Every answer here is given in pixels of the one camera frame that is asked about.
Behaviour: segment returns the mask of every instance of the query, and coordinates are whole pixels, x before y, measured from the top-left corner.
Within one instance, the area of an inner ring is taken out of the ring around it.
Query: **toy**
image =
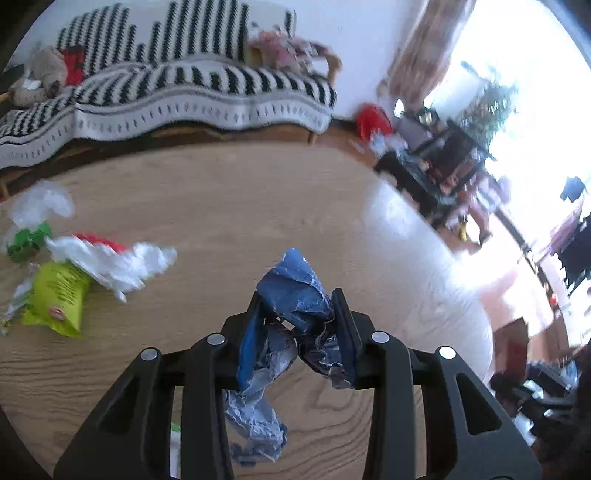
[[[15,106],[28,107],[55,98],[66,85],[68,68],[64,56],[55,47],[44,47],[34,53],[29,70],[9,89]]]
[[[45,245],[47,236],[51,236],[51,227],[47,222],[43,222],[32,232],[28,228],[19,230],[7,246],[9,258],[17,263],[29,260]]]

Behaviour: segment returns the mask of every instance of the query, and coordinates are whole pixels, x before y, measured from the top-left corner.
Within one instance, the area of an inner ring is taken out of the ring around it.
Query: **red bag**
[[[357,116],[357,134],[365,141],[371,140],[371,134],[380,132],[383,136],[391,135],[392,125],[384,109],[373,103],[366,103]]]

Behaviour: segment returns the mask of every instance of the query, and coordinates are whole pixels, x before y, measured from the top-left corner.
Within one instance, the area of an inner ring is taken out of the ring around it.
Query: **white plastic bag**
[[[70,261],[125,302],[124,293],[144,288],[144,280],[164,273],[177,259],[174,248],[138,243],[116,252],[109,245],[92,244],[76,236],[48,238],[47,248],[55,262]]]
[[[61,185],[49,180],[39,180],[33,187],[21,194],[8,216],[13,225],[2,241],[1,250],[6,254],[14,236],[25,228],[31,232],[48,221],[52,216],[69,218],[74,215],[74,202],[70,193]]]

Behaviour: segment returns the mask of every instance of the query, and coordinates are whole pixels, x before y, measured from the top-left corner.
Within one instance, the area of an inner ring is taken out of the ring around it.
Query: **red plastic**
[[[384,109],[373,103],[366,103],[355,122],[357,124],[357,134],[365,141],[371,140],[371,134],[380,132],[387,136],[393,133],[392,124],[384,112]]]
[[[111,240],[107,240],[106,238],[101,238],[99,236],[92,235],[91,233],[74,233],[74,236],[78,237],[80,240],[84,240],[84,241],[89,242],[93,245],[96,245],[96,244],[107,245],[107,247],[111,247],[115,252],[117,252],[119,254],[129,250],[129,248],[126,247],[125,245],[117,244],[115,242],[112,242]]]

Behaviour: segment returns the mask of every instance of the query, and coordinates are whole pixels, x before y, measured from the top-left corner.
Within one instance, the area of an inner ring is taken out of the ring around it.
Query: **striped blanket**
[[[40,163],[74,138],[124,140],[178,121],[233,131],[289,123],[322,133],[336,101],[324,77],[243,63],[242,34],[253,10],[263,12],[256,14],[258,25],[270,21],[260,5],[272,4],[170,2],[160,12],[164,25],[154,20],[142,28],[131,23],[135,6],[74,18],[57,46],[84,45],[87,78],[0,120],[0,168]],[[154,8],[140,10],[157,18]],[[291,32],[295,15],[280,10]]]

